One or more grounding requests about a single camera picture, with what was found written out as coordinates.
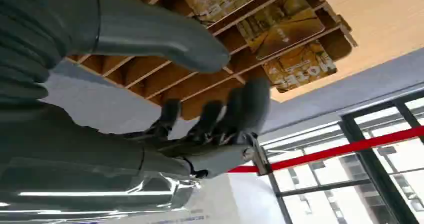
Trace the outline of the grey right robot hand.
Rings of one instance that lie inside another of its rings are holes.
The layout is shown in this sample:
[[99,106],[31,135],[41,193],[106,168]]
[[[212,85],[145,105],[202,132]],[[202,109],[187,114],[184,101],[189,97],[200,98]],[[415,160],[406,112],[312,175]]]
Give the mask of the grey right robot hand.
[[181,139],[169,100],[147,130],[76,124],[44,102],[50,71],[70,55],[159,56],[213,73],[228,49],[199,22],[137,0],[0,0],[1,222],[89,221],[181,210],[200,180],[247,161],[270,104],[267,78],[208,102]]

